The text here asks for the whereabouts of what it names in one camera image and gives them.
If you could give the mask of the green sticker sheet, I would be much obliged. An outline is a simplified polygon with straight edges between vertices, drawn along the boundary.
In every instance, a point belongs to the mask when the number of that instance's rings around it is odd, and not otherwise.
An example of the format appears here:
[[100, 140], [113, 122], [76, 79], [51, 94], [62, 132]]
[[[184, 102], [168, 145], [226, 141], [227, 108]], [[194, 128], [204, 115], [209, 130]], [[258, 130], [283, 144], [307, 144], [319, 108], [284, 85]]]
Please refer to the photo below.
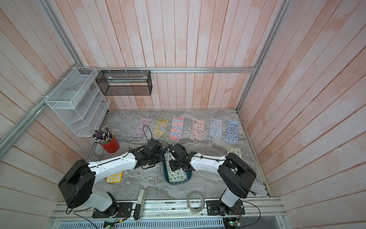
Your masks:
[[233, 154], [237, 155], [239, 158], [242, 159], [241, 149], [240, 148], [235, 148], [235, 147], [228, 146], [226, 148], [226, 151], [227, 151], [227, 154], [233, 153]]
[[169, 161], [173, 160], [173, 157], [169, 152], [165, 152], [165, 163], [166, 163], [166, 169], [167, 169], [167, 177], [168, 182], [171, 184], [176, 184], [180, 182], [184, 182], [188, 180], [186, 172], [184, 172], [182, 169], [178, 169], [176, 171], [172, 171]]

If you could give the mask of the teal storage box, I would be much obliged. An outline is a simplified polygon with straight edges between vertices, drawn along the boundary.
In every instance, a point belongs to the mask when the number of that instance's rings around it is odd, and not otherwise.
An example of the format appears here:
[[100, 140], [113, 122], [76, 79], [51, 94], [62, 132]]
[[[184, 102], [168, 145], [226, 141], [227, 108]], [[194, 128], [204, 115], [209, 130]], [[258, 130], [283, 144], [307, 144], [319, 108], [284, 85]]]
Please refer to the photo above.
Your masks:
[[[168, 148], [164, 148], [163, 149], [164, 153], [167, 151], [168, 152]], [[187, 181], [184, 181], [184, 182], [180, 182], [180, 183], [176, 183], [176, 184], [171, 184], [168, 182], [168, 177], [167, 177], [167, 169], [166, 169], [166, 163], [165, 163], [165, 159], [163, 160], [163, 170], [164, 170], [164, 176], [165, 176], [165, 180], [168, 184], [170, 185], [179, 185], [179, 184], [183, 184], [183, 183], [186, 183], [188, 182], [191, 178], [192, 178], [192, 172], [186, 172], [187, 174], [187, 177], [188, 177], [188, 180]]]

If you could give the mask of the pink sticker sheet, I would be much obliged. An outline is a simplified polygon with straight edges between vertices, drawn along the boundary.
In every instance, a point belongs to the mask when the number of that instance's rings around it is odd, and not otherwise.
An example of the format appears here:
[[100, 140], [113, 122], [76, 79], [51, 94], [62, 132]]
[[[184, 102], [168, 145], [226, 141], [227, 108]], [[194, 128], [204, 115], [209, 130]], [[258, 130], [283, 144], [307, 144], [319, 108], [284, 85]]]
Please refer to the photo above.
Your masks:
[[151, 124], [152, 120], [147, 118], [147, 117], [142, 117], [139, 121], [139, 123], [137, 124], [132, 136], [136, 137], [136, 138], [143, 138], [144, 137], [144, 132], [147, 129], [146, 127], [149, 127], [149, 125]]

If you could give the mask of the red blue cat sticker sheet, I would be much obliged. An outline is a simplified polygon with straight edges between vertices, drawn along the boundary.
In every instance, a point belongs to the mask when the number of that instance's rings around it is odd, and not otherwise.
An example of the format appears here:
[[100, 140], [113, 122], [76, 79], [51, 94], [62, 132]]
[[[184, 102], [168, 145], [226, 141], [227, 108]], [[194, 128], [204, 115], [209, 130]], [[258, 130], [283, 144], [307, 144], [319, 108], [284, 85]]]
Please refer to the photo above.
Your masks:
[[169, 138], [172, 140], [183, 139], [184, 118], [174, 117], [172, 120], [171, 132]]

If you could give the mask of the pastel sticker sheet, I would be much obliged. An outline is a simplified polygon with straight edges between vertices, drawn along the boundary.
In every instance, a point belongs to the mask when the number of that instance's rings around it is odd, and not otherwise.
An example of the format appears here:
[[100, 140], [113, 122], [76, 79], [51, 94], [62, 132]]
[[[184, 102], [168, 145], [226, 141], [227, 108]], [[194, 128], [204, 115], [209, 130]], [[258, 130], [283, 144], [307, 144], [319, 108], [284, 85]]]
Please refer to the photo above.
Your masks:
[[191, 139], [196, 141], [204, 140], [205, 121], [193, 120]]

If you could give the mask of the colourful small sticker sheet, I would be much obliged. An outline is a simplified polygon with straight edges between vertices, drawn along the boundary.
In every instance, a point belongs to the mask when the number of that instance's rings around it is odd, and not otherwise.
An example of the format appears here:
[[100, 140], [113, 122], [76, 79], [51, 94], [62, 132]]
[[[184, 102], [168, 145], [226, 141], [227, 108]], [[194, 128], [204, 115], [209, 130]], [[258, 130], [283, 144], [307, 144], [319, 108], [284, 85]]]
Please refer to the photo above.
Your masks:
[[152, 137], [155, 139], [164, 140], [168, 123], [169, 123], [168, 119], [158, 118], [155, 124], [155, 129]]

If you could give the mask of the light blue sticker sheet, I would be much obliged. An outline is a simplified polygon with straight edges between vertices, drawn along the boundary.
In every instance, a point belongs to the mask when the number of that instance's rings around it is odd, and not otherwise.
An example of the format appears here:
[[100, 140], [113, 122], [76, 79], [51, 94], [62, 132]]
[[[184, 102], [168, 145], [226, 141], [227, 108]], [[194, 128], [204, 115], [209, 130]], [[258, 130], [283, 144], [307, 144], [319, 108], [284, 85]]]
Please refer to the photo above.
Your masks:
[[222, 138], [222, 119], [210, 119], [209, 137], [220, 140]]

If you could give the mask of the dark blue sticker sheet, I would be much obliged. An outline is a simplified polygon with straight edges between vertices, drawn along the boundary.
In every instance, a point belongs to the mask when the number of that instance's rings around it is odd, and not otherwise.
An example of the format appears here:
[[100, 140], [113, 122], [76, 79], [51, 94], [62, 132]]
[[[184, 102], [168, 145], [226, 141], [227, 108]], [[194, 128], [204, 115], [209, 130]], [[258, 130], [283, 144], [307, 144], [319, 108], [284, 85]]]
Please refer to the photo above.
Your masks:
[[232, 144], [238, 144], [239, 122], [227, 120], [225, 141]]

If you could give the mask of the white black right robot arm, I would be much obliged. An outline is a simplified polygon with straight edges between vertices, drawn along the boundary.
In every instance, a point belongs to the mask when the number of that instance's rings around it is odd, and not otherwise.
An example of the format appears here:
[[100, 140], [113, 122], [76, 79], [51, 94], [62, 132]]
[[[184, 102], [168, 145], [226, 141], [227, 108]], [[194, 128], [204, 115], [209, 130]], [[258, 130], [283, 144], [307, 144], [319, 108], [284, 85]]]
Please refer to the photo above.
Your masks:
[[256, 179], [256, 172], [238, 155], [229, 153], [226, 156], [206, 156], [197, 152], [188, 153], [186, 149], [175, 144], [168, 152], [173, 156], [169, 165], [173, 171], [206, 171], [218, 174], [227, 188], [220, 197], [221, 204], [232, 208], [241, 198], [247, 198]]

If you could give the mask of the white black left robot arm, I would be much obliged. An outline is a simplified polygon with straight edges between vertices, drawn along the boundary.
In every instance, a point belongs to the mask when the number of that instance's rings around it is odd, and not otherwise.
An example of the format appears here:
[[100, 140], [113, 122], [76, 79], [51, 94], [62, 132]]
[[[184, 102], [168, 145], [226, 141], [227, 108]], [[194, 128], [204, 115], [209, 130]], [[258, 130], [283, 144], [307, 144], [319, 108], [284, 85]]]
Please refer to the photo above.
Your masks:
[[163, 144], [151, 138], [147, 144], [130, 148], [121, 156], [97, 162], [78, 160], [58, 184], [67, 209], [73, 210], [84, 205], [102, 212], [108, 218], [115, 216], [119, 205], [114, 196], [109, 192], [94, 190], [94, 184], [118, 172], [143, 166], [152, 168], [164, 160], [164, 153]]

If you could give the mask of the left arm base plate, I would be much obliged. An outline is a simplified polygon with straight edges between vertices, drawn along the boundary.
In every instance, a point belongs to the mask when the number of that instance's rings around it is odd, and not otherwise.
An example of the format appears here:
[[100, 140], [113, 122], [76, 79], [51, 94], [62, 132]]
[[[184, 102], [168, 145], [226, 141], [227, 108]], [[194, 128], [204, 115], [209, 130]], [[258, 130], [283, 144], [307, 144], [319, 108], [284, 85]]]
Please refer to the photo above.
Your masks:
[[132, 202], [118, 202], [113, 203], [106, 211], [99, 211], [94, 209], [92, 214], [93, 219], [101, 219], [101, 218], [116, 218], [122, 217], [129, 218], [131, 216], [132, 211]]

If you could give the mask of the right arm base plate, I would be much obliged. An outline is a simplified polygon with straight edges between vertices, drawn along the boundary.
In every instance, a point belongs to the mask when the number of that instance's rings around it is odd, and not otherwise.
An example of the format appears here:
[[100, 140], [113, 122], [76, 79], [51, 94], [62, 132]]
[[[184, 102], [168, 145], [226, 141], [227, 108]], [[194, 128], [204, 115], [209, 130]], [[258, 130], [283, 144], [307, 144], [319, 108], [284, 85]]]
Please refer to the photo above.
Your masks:
[[209, 216], [245, 215], [244, 205], [238, 200], [233, 207], [228, 207], [220, 200], [208, 200], [206, 202]]

